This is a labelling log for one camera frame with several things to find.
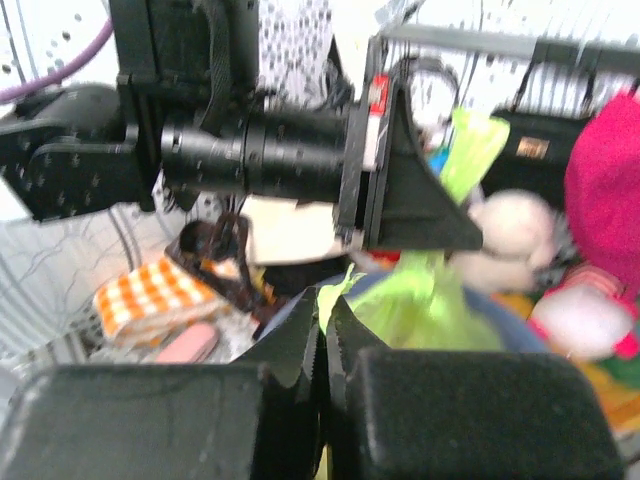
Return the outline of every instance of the black triangular mount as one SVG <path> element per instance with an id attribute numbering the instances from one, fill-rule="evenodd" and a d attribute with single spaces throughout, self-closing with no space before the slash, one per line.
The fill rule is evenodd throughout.
<path id="1" fill-rule="evenodd" d="M 382 165 L 369 174 L 365 244 L 383 250 L 480 249 L 482 232 L 424 160 L 405 82 L 390 78 L 389 100 L 381 127 L 387 122 L 388 133 L 378 146 Z"/>

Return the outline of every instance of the stuffed animal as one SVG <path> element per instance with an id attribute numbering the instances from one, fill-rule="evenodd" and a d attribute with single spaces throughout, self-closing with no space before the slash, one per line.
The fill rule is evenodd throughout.
<path id="1" fill-rule="evenodd" d="M 621 298 L 623 291 L 604 270 L 580 265 L 536 304 L 529 325 L 558 353 L 578 360 L 633 358 L 640 352 L 637 310 Z"/>
<path id="2" fill-rule="evenodd" d="M 565 210 L 581 256 L 640 293 L 640 103 L 620 93 L 578 137 L 565 172 Z"/>
<path id="3" fill-rule="evenodd" d="M 557 252 L 549 205 L 531 192 L 504 190 L 472 204 L 469 217 L 482 230 L 484 244 L 480 251 L 451 255 L 449 264 L 462 282 L 486 294 L 534 290 L 536 272 Z"/>

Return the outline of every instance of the red label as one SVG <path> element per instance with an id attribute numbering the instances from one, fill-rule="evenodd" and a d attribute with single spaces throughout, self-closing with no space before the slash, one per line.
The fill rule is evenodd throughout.
<path id="1" fill-rule="evenodd" d="M 372 115 L 384 115 L 387 111 L 387 100 L 389 98 L 389 77 L 387 75 L 376 75 L 369 87 L 369 105 L 371 105 Z"/>

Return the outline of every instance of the blue object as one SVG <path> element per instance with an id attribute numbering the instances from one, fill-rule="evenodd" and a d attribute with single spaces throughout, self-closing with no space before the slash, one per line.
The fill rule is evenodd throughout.
<path id="1" fill-rule="evenodd" d="M 435 173 L 436 175 L 440 175 L 440 172 L 442 172 L 442 169 L 444 168 L 444 165 L 447 163 L 448 159 L 449 159 L 448 148 L 443 148 L 439 150 L 435 155 L 429 158 L 428 160 L 429 166 L 431 167 L 431 170 L 433 170 L 433 173 Z"/>
<path id="2" fill-rule="evenodd" d="M 356 295 L 360 295 L 365 292 L 380 280 L 384 279 L 389 273 L 370 273 L 362 277 L 351 288 L 349 293 L 345 295 L 345 298 L 349 300 Z M 339 284 L 343 276 L 337 276 L 330 278 L 322 283 L 322 285 L 337 285 Z M 522 322 L 520 318 L 502 308 L 500 305 L 482 295 L 474 292 L 473 290 L 465 288 L 465 297 L 467 305 L 476 312 L 485 316 L 487 321 L 493 326 L 496 331 L 502 337 L 505 347 L 512 352 L 547 352 L 546 345 L 536 337 L 529 328 Z M 271 319 L 269 325 L 264 329 L 259 340 L 262 340 L 270 332 L 278 328 L 278 326 L 284 322 L 289 316 L 295 304 L 300 300 L 302 294 L 294 297 L 289 303 L 287 303 L 282 309 Z"/>

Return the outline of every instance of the pink plush toy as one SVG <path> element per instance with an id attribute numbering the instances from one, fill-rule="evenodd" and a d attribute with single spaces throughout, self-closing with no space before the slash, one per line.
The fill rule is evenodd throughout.
<path id="1" fill-rule="evenodd" d="M 640 352 L 640 104 L 611 100 L 584 129 L 565 174 L 574 242 L 588 264 L 571 272 L 532 312 L 554 346 L 584 359 Z"/>
<path id="2" fill-rule="evenodd" d="M 640 353 L 635 305 L 622 299 L 622 284 L 604 270 L 584 264 L 567 273 L 536 304 L 529 325 L 567 356 L 630 359 Z"/>

